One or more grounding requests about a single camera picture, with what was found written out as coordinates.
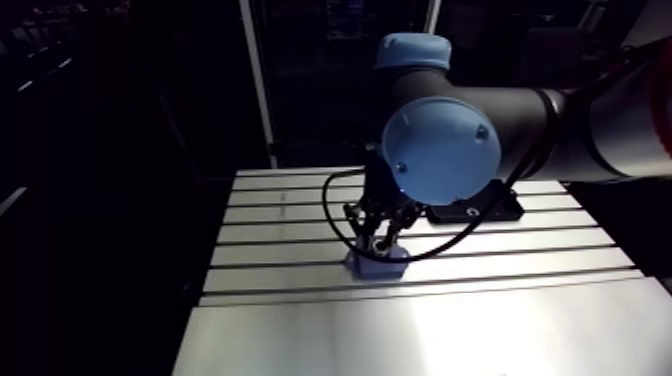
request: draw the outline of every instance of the robotic arm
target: robotic arm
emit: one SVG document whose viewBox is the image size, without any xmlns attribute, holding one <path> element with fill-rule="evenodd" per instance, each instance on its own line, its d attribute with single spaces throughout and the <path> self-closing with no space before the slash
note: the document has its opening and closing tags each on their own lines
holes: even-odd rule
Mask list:
<svg viewBox="0 0 672 376">
<path fill-rule="evenodd" d="M 383 113 L 364 170 L 336 174 L 325 213 L 351 250 L 349 262 L 404 264 L 436 255 L 473 231 L 496 199 L 448 243 L 409 256 L 396 245 L 427 205 L 449 205 L 492 179 L 609 181 L 672 175 L 672 48 L 633 51 L 609 74 L 572 90 L 457 87 L 445 79 L 450 42 L 398 33 L 380 43 L 375 74 Z M 365 173 L 364 194 L 345 205 L 351 244 L 326 208 L 331 180 Z M 374 237 L 383 220 L 386 236 Z"/>
</svg>

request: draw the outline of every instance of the metal frame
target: metal frame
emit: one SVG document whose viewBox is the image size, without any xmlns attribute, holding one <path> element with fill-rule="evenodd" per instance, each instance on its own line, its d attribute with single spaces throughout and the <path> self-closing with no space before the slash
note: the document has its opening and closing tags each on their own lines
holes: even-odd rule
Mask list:
<svg viewBox="0 0 672 376">
<path fill-rule="evenodd" d="M 270 111 L 268 110 L 268 101 L 266 99 L 264 75 L 263 71 L 261 70 L 261 62 L 259 60 L 257 35 L 254 30 L 254 19 L 252 18 L 250 0 L 239 0 L 238 3 L 240 4 L 240 14 L 243 20 L 243 28 L 245 29 L 247 50 L 250 54 L 250 65 L 252 66 L 252 75 L 254 76 L 254 87 L 257 91 L 259 112 L 261 114 L 261 125 L 264 130 L 264 139 L 266 141 L 266 152 L 268 153 L 268 160 L 271 164 L 271 168 L 277 169 L 277 158 L 269 151 L 269 146 L 274 142 L 273 127 L 271 126 L 271 116 Z"/>
</svg>

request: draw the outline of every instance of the metal table surface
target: metal table surface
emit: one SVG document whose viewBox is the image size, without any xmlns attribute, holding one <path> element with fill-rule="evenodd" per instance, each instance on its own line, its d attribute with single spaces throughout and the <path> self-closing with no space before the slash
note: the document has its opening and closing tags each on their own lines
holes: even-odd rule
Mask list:
<svg viewBox="0 0 672 376">
<path fill-rule="evenodd" d="M 174 375 L 670 375 L 672 298 L 553 181 L 401 280 L 363 282 L 324 221 L 343 168 L 240 171 Z M 334 182 L 332 213 L 363 177 Z M 462 225 L 421 218 L 411 253 Z"/>
</svg>

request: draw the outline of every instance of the screw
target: screw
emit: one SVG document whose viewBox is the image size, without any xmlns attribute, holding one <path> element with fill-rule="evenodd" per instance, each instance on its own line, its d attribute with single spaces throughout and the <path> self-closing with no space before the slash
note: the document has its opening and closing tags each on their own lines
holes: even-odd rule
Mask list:
<svg viewBox="0 0 672 376">
<path fill-rule="evenodd" d="M 485 125 L 480 124 L 476 129 L 476 140 L 485 140 L 488 138 L 488 128 Z"/>
<path fill-rule="evenodd" d="M 403 174 L 408 171 L 408 166 L 404 162 L 399 162 L 397 163 L 397 171 Z"/>
</svg>

